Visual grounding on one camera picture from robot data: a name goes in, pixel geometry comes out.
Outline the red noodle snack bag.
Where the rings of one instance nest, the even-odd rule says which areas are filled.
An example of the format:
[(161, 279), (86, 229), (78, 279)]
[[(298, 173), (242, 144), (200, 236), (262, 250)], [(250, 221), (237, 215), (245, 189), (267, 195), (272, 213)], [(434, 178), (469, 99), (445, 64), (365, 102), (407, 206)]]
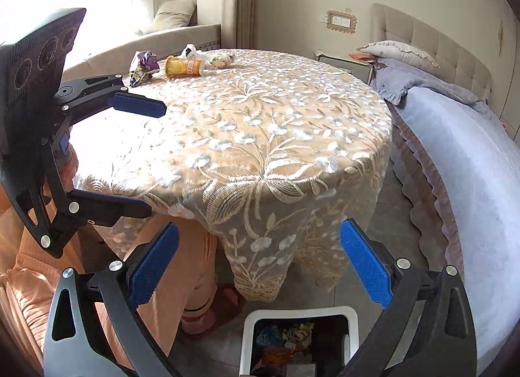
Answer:
[(283, 346), (268, 346), (263, 350), (262, 366), (280, 367), (292, 363), (294, 350)]

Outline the blue snack bag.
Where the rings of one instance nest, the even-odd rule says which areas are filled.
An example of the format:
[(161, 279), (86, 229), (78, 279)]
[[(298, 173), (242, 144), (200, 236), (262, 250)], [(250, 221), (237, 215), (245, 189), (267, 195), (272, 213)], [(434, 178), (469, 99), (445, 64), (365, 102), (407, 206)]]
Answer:
[(255, 343), (260, 348), (283, 347), (285, 345), (285, 341), (276, 325), (264, 328), (256, 337)]

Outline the white trash bin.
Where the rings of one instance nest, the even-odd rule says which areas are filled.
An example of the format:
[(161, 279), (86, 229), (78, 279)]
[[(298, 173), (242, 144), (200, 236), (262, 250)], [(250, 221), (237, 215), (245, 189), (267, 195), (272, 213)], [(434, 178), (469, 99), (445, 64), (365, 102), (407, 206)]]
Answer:
[[(255, 340), (272, 325), (278, 327), (283, 347), (294, 350), (289, 365), (261, 365), (264, 348)], [(358, 348), (358, 315), (351, 307), (258, 309), (244, 322), (239, 370), (248, 376), (337, 376)]]

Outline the purple yellow candy wrapper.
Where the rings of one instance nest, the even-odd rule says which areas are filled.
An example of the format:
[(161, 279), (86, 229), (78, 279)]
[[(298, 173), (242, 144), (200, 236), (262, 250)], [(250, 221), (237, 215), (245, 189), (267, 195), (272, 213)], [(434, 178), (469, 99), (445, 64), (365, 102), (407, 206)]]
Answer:
[(130, 86), (136, 87), (151, 80), (160, 71), (160, 65), (155, 53), (150, 51), (136, 52), (130, 62)]

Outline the crumpled white tissue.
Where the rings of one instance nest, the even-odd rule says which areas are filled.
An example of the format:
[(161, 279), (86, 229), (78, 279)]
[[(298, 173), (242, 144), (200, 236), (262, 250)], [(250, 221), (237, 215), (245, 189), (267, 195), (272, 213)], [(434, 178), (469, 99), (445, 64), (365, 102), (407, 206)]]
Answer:
[(186, 47), (182, 50), (181, 54), (178, 56), (179, 59), (191, 59), (191, 60), (199, 60), (201, 62), (201, 68), (205, 68), (208, 57), (207, 55), (197, 50), (194, 44), (187, 44)]

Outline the beige window seat cushion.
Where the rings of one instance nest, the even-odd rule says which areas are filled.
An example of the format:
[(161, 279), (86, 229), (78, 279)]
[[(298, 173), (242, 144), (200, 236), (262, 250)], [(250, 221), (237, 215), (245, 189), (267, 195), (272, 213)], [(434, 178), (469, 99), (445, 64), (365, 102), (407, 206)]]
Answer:
[(191, 22), (197, 7), (196, 0), (172, 0), (161, 4), (151, 24), (136, 34), (143, 36), (158, 31), (182, 28)]

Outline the crumpled patterned paper ball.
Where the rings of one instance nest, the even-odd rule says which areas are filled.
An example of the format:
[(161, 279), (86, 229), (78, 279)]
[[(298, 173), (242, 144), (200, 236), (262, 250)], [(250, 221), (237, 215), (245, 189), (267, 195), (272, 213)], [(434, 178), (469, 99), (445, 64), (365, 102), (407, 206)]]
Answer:
[(227, 52), (213, 53), (209, 58), (209, 62), (214, 68), (229, 68), (234, 64), (234, 54)]

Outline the red slipper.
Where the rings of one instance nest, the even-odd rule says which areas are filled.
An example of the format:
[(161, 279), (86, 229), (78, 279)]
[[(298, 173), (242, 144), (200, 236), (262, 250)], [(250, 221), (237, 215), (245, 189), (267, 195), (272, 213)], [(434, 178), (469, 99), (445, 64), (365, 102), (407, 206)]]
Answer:
[(245, 298), (234, 285), (220, 285), (209, 308), (197, 317), (184, 315), (179, 327), (180, 334), (188, 340), (198, 340), (214, 330), (230, 323), (243, 311)]

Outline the bed with lilac cover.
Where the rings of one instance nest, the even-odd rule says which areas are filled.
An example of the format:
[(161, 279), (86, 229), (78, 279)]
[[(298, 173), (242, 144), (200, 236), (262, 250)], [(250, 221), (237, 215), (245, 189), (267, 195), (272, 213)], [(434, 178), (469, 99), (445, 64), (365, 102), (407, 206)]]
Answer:
[(393, 116), (390, 158), (432, 270), (460, 272), (481, 376), (519, 373), (519, 149), (486, 102), (396, 59), (372, 88)]

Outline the round table floral tablecloth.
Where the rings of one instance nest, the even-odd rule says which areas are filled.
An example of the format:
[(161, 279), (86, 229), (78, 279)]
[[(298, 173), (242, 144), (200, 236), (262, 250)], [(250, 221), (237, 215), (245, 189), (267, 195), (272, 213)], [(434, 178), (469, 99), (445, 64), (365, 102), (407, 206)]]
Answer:
[(167, 113), (109, 109), (72, 128), (82, 190), (135, 197), (219, 237), (234, 285), (271, 302), (299, 264), (332, 289), (343, 220), (366, 228), (390, 156), (381, 96), (347, 71), (287, 53), (236, 50), (200, 76), (137, 87)]

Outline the beige upholstered headboard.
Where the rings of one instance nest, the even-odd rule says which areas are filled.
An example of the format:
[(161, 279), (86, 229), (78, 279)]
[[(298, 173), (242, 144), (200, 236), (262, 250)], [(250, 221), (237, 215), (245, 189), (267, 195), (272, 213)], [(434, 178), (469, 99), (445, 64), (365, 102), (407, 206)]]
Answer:
[(430, 54), (440, 69), (437, 76), (488, 101), (492, 77), (488, 68), (467, 49), (442, 32), (393, 7), (373, 3), (369, 8), (372, 41), (395, 40)]

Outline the grey nightstand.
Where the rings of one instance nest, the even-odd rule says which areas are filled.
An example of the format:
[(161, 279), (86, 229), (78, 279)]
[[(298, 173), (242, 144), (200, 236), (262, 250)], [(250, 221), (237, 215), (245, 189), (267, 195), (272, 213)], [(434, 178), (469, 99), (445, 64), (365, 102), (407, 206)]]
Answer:
[(319, 50), (315, 51), (315, 60), (326, 63), (335, 68), (344, 69), (349, 74), (359, 79), (360, 81), (363, 81), (367, 85), (371, 83), (373, 78), (374, 68), (371, 62), (355, 59), (343, 59), (328, 55)]

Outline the beige frilled pillow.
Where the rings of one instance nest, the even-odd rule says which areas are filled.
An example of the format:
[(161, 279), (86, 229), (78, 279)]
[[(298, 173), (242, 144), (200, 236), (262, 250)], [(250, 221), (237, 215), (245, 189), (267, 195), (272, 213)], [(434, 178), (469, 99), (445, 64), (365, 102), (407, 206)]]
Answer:
[(440, 68), (439, 64), (429, 53), (411, 44), (396, 40), (368, 43), (358, 47), (357, 50), (360, 53), (371, 54), (384, 59), (396, 59), (415, 68)]

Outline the beige wardrobe doors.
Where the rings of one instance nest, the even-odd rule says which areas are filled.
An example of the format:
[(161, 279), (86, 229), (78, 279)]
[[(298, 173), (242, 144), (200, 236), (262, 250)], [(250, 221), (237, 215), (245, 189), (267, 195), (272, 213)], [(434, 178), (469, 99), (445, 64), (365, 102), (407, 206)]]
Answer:
[(515, 62), (509, 93), (502, 109), (500, 122), (504, 126), (509, 137), (519, 146), (520, 139), (520, 37), (519, 27), (516, 27)]

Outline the framed wall switch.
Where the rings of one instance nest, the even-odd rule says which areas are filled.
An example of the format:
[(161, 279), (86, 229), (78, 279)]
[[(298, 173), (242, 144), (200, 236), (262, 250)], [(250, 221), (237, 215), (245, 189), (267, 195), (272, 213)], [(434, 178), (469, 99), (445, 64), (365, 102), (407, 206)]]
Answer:
[(348, 12), (329, 10), (327, 12), (327, 28), (345, 34), (354, 34), (357, 27), (357, 17)]

